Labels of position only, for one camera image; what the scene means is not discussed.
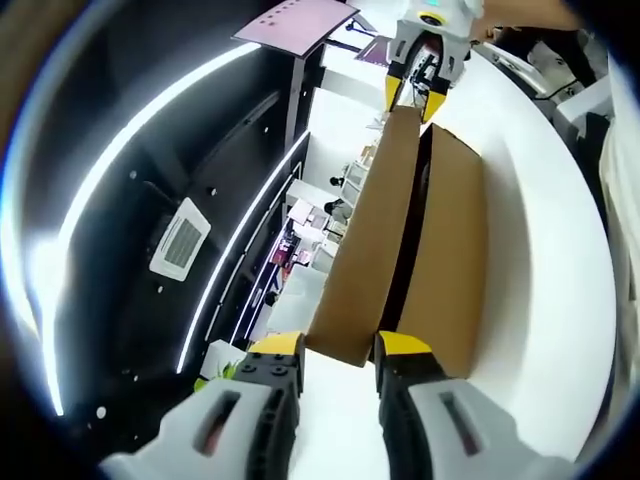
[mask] white light strip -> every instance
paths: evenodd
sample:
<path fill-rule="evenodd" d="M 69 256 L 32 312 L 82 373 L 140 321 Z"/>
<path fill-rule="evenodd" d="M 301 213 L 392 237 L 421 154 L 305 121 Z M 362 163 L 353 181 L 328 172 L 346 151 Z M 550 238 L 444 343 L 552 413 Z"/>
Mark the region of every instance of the white light strip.
<path fill-rule="evenodd" d="M 95 191 L 96 187 L 100 183 L 102 177 L 105 175 L 109 167 L 114 163 L 120 152 L 127 146 L 131 139 L 140 131 L 144 125 L 151 120 L 160 110 L 171 103 L 176 97 L 192 87 L 195 83 L 199 82 L 211 73 L 219 70 L 225 65 L 243 57 L 257 49 L 260 45 L 255 43 L 247 43 L 241 47 L 235 48 L 230 52 L 224 53 L 219 57 L 210 60 L 209 62 L 201 65 L 200 67 L 192 70 L 187 75 L 183 76 L 168 88 L 163 90 L 158 96 L 151 100 L 142 110 L 140 110 L 127 125 L 120 130 L 116 136 L 111 140 L 107 148 L 98 157 L 89 173 L 85 176 L 80 185 L 80 188 L 76 192 L 76 195 L 71 202 L 71 206 L 67 211 L 60 231 L 58 233 L 57 248 L 58 259 L 60 261 L 60 271 L 58 278 L 59 282 L 55 285 L 49 294 L 47 295 L 48 308 L 43 310 L 42 315 L 42 349 L 44 355 L 44 368 L 47 378 L 47 385 L 49 387 L 49 393 L 53 407 L 58 416 L 64 414 L 62 408 L 62 401 L 60 398 L 60 386 L 58 384 L 58 372 L 57 361 L 55 353 L 55 320 L 58 300 L 64 284 L 65 271 L 68 262 L 69 245 L 71 244 L 71 238 L 78 225 L 78 221 L 84 212 L 91 195 Z M 4 241 L 5 229 L 3 228 L 3 241 Z M 20 295 L 15 297 L 12 295 L 12 301 L 22 307 L 21 296 L 26 294 L 20 292 Z"/>
<path fill-rule="evenodd" d="M 182 372 L 182 368 L 184 367 L 184 360 L 187 356 L 187 352 L 189 351 L 189 345 L 191 344 L 191 338 L 193 337 L 193 332 L 195 331 L 198 320 L 200 319 L 200 315 L 202 314 L 204 305 L 207 302 L 207 298 L 211 293 L 211 289 L 213 288 L 213 285 L 215 284 L 218 278 L 218 275 L 220 275 L 220 270 L 222 270 L 222 267 L 227 261 L 227 257 L 231 253 L 231 250 L 233 249 L 236 241 L 238 240 L 238 237 L 244 230 L 244 227 L 249 221 L 249 218 L 251 218 L 253 211 L 256 209 L 256 207 L 262 200 L 262 197 L 264 197 L 264 195 L 267 193 L 267 190 L 269 190 L 269 187 L 271 187 L 271 185 L 275 181 L 276 177 L 280 174 L 280 172 L 282 172 L 282 169 L 285 167 L 287 162 L 291 159 L 293 154 L 296 152 L 296 150 L 298 150 L 300 145 L 302 145 L 302 143 L 308 136 L 309 136 L 309 130 L 305 131 L 302 135 L 300 135 L 300 138 L 291 147 L 291 150 L 287 152 L 287 154 L 282 159 L 282 161 L 278 164 L 275 170 L 271 172 L 271 175 L 269 176 L 265 184 L 262 186 L 262 188 L 260 189 L 256 197 L 253 199 L 253 202 L 251 202 L 251 205 L 249 205 L 249 208 L 247 209 L 244 216 L 242 217 L 242 220 L 240 220 L 240 223 L 236 227 L 236 230 L 233 232 L 233 235 L 231 236 L 229 243 L 227 244 L 226 248 L 222 252 L 222 255 L 220 256 L 220 260 L 218 260 L 218 263 L 216 264 L 215 268 L 213 269 L 213 272 L 211 273 L 211 277 L 209 278 L 209 283 L 207 283 L 207 286 L 204 289 L 204 292 L 202 292 L 202 297 L 200 297 L 198 308 L 196 308 L 196 312 L 193 314 L 193 318 L 191 319 L 191 325 L 189 325 L 189 331 L 187 332 L 187 338 L 185 339 L 184 345 L 182 346 L 182 352 L 180 353 L 180 359 L 178 360 L 176 373 Z"/>
<path fill-rule="evenodd" d="M 260 297 L 260 301 L 258 302 L 258 307 L 256 307 L 256 309 L 253 312 L 253 315 L 251 316 L 251 321 L 249 322 L 249 326 L 247 327 L 247 331 L 244 332 L 244 338 L 246 339 L 249 336 L 249 332 L 251 332 L 251 326 L 253 325 L 253 322 L 256 319 L 256 315 L 258 314 L 258 310 L 260 310 L 259 305 L 264 301 L 264 297 L 267 296 L 267 293 L 269 292 L 269 285 L 271 285 L 271 282 L 273 282 L 273 277 L 275 276 L 275 274 L 278 272 L 278 266 L 276 265 L 276 268 L 273 269 L 273 272 L 271 272 L 271 276 L 269 277 L 269 281 L 267 282 L 267 286 L 264 287 L 264 292 L 262 292 L 262 296 Z"/>
<path fill-rule="evenodd" d="M 262 274 L 264 273 L 265 268 L 267 268 L 267 265 L 269 263 L 269 260 L 271 260 L 273 252 L 276 251 L 276 248 L 278 248 L 278 245 L 280 244 L 280 240 L 282 240 L 282 237 L 284 237 L 284 232 L 286 230 L 286 226 L 287 226 L 287 224 L 285 223 L 284 226 L 282 227 L 282 230 L 280 230 L 280 233 L 278 234 L 278 236 L 276 237 L 275 241 L 271 245 L 271 248 L 269 249 L 269 254 L 264 259 L 264 263 L 262 264 L 262 267 L 260 267 L 260 272 L 258 272 L 258 275 L 256 276 L 255 282 L 253 282 L 253 287 L 251 288 L 251 293 L 249 294 L 249 297 L 247 298 L 247 301 L 245 302 L 244 307 L 242 308 L 242 312 L 240 313 L 240 316 L 238 317 L 238 321 L 236 322 L 236 328 L 233 329 L 233 335 L 231 335 L 231 340 L 229 340 L 229 344 L 233 344 L 233 341 L 236 338 L 236 334 L 238 333 L 238 328 L 240 328 L 240 323 L 242 322 L 242 317 L 244 317 L 244 314 L 246 313 L 247 308 L 249 308 L 249 304 L 251 303 L 251 299 L 253 298 L 253 294 L 256 292 L 256 288 L 258 288 L 258 283 L 260 283 L 260 277 L 262 277 Z"/>

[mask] desk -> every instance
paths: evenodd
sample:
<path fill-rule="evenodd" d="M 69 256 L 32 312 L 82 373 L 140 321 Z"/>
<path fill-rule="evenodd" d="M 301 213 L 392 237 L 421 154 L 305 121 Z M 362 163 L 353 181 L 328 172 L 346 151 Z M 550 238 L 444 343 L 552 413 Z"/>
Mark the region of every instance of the desk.
<path fill-rule="evenodd" d="M 606 237 L 580 171 L 542 113 L 479 55 L 465 65 L 435 122 L 487 165 L 489 269 L 470 381 L 511 413 L 524 442 L 574 460 L 613 358 L 616 308 Z M 380 80 L 382 96 L 384 74 Z M 348 478 L 339 465 L 349 462 L 361 462 L 370 478 L 388 478 L 371 415 L 377 398 L 370 371 L 360 375 L 369 381 L 347 390 L 348 404 L 360 406 L 349 410 L 358 429 L 322 426 L 330 407 L 337 408 L 331 399 L 344 399 L 344 386 L 357 376 L 353 367 L 331 364 L 326 378 L 329 363 L 307 368 L 291 478 Z M 313 400 L 305 399 L 308 392 Z M 305 408 L 312 401 L 314 408 Z M 337 446 L 344 442 L 352 447 Z"/>

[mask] cardboard box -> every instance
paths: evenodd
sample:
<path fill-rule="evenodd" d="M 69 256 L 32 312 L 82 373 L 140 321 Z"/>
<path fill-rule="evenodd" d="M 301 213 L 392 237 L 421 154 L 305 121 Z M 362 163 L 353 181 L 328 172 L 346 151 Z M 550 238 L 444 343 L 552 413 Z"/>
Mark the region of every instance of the cardboard box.
<path fill-rule="evenodd" d="M 414 185 L 420 113 L 390 115 L 333 262 L 307 345 L 363 365 L 392 283 Z M 429 188 L 417 255 L 397 331 L 434 351 L 445 371 L 467 377 L 482 318 L 487 252 L 482 159 L 434 126 Z"/>

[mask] cable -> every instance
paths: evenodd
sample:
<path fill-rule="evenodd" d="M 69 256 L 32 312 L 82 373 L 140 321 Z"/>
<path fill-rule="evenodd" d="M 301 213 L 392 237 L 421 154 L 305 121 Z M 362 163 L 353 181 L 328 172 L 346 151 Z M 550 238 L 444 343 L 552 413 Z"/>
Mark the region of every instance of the cable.
<path fill-rule="evenodd" d="M 555 97 L 557 94 L 559 94 L 562 90 L 564 90 L 565 88 L 569 88 L 571 85 L 574 85 L 578 83 L 578 79 L 574 79 L 573 81 L 567 83 L 566 85 L 564 85 L 563 87 L 560 87 L 559 89 L 557 89 L 555 92 L 553 92 L 551 95 L 548 95 L 546 97 L 536 97 L 536 98 L 532 98 L 531 100 L 551 100 L 553 97 Z"/>

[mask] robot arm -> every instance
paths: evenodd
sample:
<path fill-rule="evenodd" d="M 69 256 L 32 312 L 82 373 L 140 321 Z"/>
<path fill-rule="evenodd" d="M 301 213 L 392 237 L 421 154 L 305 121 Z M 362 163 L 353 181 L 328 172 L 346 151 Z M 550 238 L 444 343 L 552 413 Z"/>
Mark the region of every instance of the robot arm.
<path fill-rule="evenodd" d="M 411 1 L 387 52 L 387 111 L 396 106 L 409 79 L 411 87 L 426 97 L 423 123 L 431 119 L 464 69 L 471 27 L 483 15 L 482 5 L 483 0 Z M 425 47 L 430 51 L 426 57 Z"/>

